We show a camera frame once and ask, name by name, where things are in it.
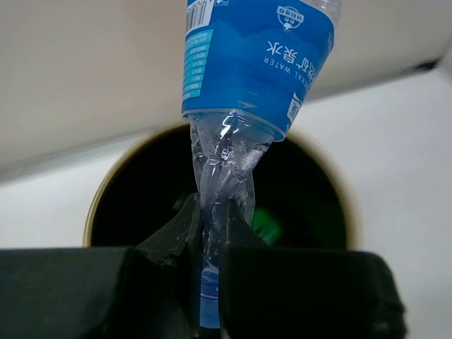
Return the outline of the blue label clear bottle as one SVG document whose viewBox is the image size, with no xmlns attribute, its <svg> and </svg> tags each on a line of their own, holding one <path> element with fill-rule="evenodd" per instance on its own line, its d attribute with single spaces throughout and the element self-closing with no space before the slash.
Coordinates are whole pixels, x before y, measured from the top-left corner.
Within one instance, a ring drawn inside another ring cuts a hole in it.
<svg viewBox="0 0 452 339">
<path fill-rule="evenodd" d="M 202 328 L 220 328 L 218 249 L 225 203 L 254 217 L 252 172 L 285 139 L 331 53 L 340 1 L 189 1 L 182 116 L 201 200 Z"/>
</svg>

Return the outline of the small green bottle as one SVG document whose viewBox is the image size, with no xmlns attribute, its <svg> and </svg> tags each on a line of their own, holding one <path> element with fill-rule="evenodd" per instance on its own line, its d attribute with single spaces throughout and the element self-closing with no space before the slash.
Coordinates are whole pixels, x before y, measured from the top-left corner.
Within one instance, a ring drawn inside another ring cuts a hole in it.
<svg viewBox="0 0 452 339">
<path fill-rule="evenodd" d="M 267 244 L 275 243 L 283 233 L 278 219 L 265 208 L 257 208 L 254 211 L 252 228 Z"/>
</svg>

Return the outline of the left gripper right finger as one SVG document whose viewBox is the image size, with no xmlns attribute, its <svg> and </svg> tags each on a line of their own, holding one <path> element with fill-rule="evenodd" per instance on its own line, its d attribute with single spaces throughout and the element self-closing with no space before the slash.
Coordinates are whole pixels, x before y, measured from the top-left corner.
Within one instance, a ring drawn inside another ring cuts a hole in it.
<svg viewBox="0 0 452 339">
<path fill-rule="evenodd" d="M 219 249 L 224 338 L 404 338 L 393 274 L 363 251 L 267 245 L 235 201 L 225 204 Z"/>
</svg>

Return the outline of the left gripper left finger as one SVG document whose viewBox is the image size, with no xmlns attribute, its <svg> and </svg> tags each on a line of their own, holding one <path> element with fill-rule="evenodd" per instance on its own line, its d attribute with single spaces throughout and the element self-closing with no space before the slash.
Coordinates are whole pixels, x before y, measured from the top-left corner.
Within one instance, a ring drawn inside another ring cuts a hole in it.
<svg viewBox="0 0 452 339">
<path fill-rule="evenodd" d="M 2 338 L 195 338 L 201 212 L 191 194 L 137 246 L 1 251 Z"/>
</svg>

